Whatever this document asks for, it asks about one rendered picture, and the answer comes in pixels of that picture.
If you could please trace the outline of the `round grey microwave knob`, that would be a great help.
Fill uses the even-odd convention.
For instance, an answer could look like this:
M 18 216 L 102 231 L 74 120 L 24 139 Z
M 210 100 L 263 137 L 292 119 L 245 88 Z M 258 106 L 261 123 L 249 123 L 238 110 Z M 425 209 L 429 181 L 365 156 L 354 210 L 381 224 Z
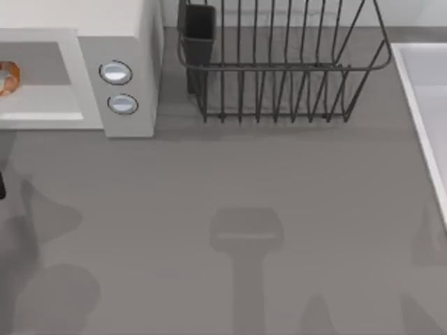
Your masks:
M 109 97 L 107 105 L 112 112 L 119 115 L 131 115 L 139 108 L 138 101 L 128 94 L 118 94 Z
M 111 85 L 125 85 L 131 81 L 133 72 L 124 62 L 113 60 L 99 66 L 99 75 Z

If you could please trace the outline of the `black cutlery holder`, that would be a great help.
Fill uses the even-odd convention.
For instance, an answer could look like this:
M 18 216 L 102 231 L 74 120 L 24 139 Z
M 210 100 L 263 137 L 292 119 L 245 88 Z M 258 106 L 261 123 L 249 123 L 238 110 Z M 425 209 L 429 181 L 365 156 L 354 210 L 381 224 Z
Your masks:
M 177 30 L 179 31 L 186 63 L 187 91 L 200 91 L 200 80 L 207 74 L 215 41 L 217 11 L 208 4 L 179 0 Z

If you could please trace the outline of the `pale microwave oven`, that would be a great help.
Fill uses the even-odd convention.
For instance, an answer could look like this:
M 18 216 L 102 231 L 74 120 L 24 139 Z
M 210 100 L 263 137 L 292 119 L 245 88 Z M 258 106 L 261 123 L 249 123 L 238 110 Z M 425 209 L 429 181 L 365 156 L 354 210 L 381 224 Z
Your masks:
M 20 86 L 0 96 L 0 131 L 102 130 L 152 137 L 163 65 L 160 0 L 0 0 L 0 61 L 20 68 Z M 111 85 L 99 66 L 118 60 L 133 77 Z M 128 94 L 131 115 L 107 105 Z

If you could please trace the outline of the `white sink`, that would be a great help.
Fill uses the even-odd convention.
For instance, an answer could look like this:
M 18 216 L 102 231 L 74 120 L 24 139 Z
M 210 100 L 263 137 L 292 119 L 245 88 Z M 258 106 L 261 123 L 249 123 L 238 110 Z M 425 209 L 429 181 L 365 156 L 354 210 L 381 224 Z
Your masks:
M 447 43 L 391 48 L 447 230 Z

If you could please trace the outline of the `brown bread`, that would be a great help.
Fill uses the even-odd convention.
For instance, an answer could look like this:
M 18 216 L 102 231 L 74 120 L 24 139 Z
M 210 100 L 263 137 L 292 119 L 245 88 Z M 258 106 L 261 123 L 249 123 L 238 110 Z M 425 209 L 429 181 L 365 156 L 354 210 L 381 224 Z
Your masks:
M 12 61 L 0 61 L 0 96 L 13 94 L 19 86 L 19 66 Z

